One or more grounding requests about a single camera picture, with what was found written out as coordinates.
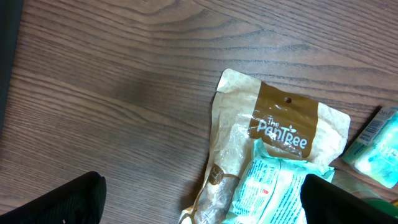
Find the leaf logo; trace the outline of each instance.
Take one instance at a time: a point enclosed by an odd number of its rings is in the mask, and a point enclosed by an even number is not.
[[[291,133],[295,133],[297,130],[296,129],[294,129],[291,125],[289,126],[289,128],[290,128],[290,132]]]

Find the barcode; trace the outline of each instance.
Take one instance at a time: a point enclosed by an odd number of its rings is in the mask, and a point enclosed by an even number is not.
[[[370,142],[373,140],[375,135],[380,131],[383,127],[385,121],[374,119],[369,125],[365,128],[365,130],[359,136],[360,139],[366,142]]]

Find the plastic package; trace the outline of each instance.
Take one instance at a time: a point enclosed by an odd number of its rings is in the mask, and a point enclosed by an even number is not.
[[[382,108],[350,145],[343,160],[382,185],[398,182],[398,108]]]
[[[330,182],[334,172],[328,166],[271,157],[258,139],[223,224],[306,223],[300,201],[305,176],[315,174]]]
[[[304,96],[286,93],[227,69],[211,111],[210,156],[205,182],[181,224],[221,223],[251,160],[256,139],[267,153],[327,166],[344,149],[349,116]]]

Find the green lid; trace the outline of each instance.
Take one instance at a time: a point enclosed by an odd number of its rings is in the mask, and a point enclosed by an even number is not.
[[[372,205],[375,208],[382,210],[383,212],[398,218],[398,208],[391,205],[385,200],[381,199],[367,199],[364,200],[366,203]]]

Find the wooden table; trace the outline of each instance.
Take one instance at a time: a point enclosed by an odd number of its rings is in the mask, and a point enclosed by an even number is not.
[[[398,104],[397,11],[393,0],[25,0],[0,212],[96,170],[103,223],[176,223],[203,182],[226,68],[348,113],[352,138],[378,105]]]

